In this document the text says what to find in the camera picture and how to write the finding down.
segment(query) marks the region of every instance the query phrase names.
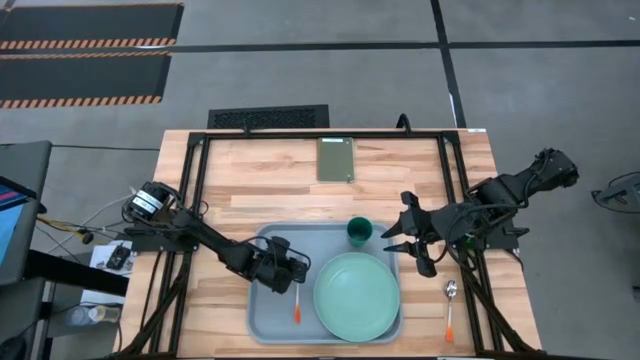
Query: gray floor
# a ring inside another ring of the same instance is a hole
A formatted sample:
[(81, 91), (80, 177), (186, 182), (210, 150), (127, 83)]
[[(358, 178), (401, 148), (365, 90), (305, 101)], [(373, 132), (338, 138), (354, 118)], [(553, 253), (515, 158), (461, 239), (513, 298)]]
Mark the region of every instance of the gray floor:
[[(640, 39), (637, 1), (441, 2), (450, 41)], [(428, 1), (187, 0), (178, 44), (435, 39)], [(637, 359), (640, 305), (630, 285), (640, 283), (640, 225), (636, 215), (596, 207), (589, 191), (638, 170), (640, 48), (452, 56), (468, 126), (488, 129), (499, 171), (524, 168), (543, 147), (565, 151), (580, 168), (578, 185), (537, 195), (517, 218), (532, 228), (522, 257), (544, 348)], [(0, 143), (157, 147), (165, 129), (204, 127), (209, 109), (310, 103), (329, 104), (334, 127), (389, 126), (400, 112), (414, 127), (454, 124), (437, 50), (180, 54), (161, 104), (0, 111)], [(83, 221), (150, 179), (156, 157), (54, 149), (44, 201), (55, 217)], [(94, 223), (118, 218), (115, 207)], [(34, 247), (53, 244), (37, 233)], [(53, 357), (104, 355), (113, 336), (106, 329), (62, 338)]]

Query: gray tray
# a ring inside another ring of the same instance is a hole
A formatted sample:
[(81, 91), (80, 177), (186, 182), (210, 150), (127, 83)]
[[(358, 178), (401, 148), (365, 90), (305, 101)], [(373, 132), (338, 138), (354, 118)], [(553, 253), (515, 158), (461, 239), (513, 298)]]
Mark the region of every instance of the gray tray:
[[(322, 267), (335, 256), (345, 252), (363, 252), (389, 266), (400, 284), (398, 262), (395, 253), (382, 249), (393, 245), (392, 239), (382, 239), (380, 235), (387, 229), (373, 225), (373, 235), (360, 248), (352, 247), (347, 240), (347, 223), (274, 223), (258, 231), (258, 235), (281, 236), (291, 242), (291, 248), (307, 254), (312, 261), (307, 272), (307, 280), (300, 285), (300, 315), (302, 321), (293, 320), (296, 286), (292, 283), (285, 294), (271, 292), (257, 281), (249, 287), (247, 325), (249, 333), (263, 344), (351, 344), (338, 338), (320, 322), (313, 304), (313, 287)], [(265, 241), (256, 243), (266, 248)], [(402, 310), (393, 325), (369, 343), (385, 344), (393, 341), (402, 329)]]

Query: light green plate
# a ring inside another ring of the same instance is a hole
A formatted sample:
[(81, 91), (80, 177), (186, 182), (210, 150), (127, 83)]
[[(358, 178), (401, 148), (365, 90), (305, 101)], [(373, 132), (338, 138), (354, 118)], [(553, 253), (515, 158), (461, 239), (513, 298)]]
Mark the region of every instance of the light green plate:
[(371, 341), (398, 316), (400, 289), (389, 268), (363, 253), (331, 259), (318, 274), (313, 301), (320, 321), (335, 336)]

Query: wooden tabletop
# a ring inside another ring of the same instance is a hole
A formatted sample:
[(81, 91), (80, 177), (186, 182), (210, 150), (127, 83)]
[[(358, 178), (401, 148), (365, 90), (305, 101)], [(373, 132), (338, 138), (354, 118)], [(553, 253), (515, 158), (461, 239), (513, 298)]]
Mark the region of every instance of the wooden tabletop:
[[(186, 130), (165, 133), (154, 181), (179, 187), (188, 134)], [(470, 184), (495, 176), (487, 134), (461, 130), (460, 137)], [(448, 150), (460, 200), (453, 151)], [(364, 216), (391, 225), (398, 213), (406, 209), (400, 202), (400, 193), (406, 190), (420, 197), (420, 205), (425, 210), (447, 204), (435, 140), (356, 139), (354, 156), (355, 183), (318, 184), (315, 140), (213, 141), (202, 194), (210, 206), (205, 221), (225, 236), (240, 240), (254, 235), (261, 226), (277, 221), (347, 221), (353, 216)], [(191, 191), (198, 153), (194, 159)], [(406, 238), (399, 236), (395, 240), (402, 242)], [(442, 245), (431, 246), (433, 254), (439, 253)], [(502, 251), (486, 251), (485, 256), (496, 305), (522, 338), (539, 348), (520, 265)], [(155, 254), (139, 255), (133, 267), (122, 314), (124, 344), (138, 332), (155, 257)], [(194, 255), (191, 267), (178, 357), (472, 355), (464, 294), (460, 290), (454, 298), (454, 342), (449, 344), (444, 340), (447, 300), (443, 287), (450, 279), (461, 284), (456, 264), (445, 257), (437, 266), (438, 276), (427, 279), (418, 275), (413, 258), (398, 255), (398, 259), (404, 325), (394, 342), (386, 345), (262, 345), (249, 335), (246, 325), (249, 283), (226, 270), (215, 253), (201, 248)], [(176, 261), (174, 274), (180, 262)], [(155, 308), (163, 263), (161, 260), (149, 313)], [(478, 309), (485, 347), (490, 348), (486, 314), (479, 303)], [(161, 350), (168, 347), (172, 315), (173, 308), (165, 318)]]

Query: dark green cup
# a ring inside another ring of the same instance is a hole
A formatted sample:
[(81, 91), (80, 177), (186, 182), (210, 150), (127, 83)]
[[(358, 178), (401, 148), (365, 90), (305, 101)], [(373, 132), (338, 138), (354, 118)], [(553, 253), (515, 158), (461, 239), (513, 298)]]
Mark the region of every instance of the dark green cup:
[(360, 247), (366, 244), (373, 233), (371, 221), (363, 217), (355, 217), (347, 224), (347, 234), (351, 246)]

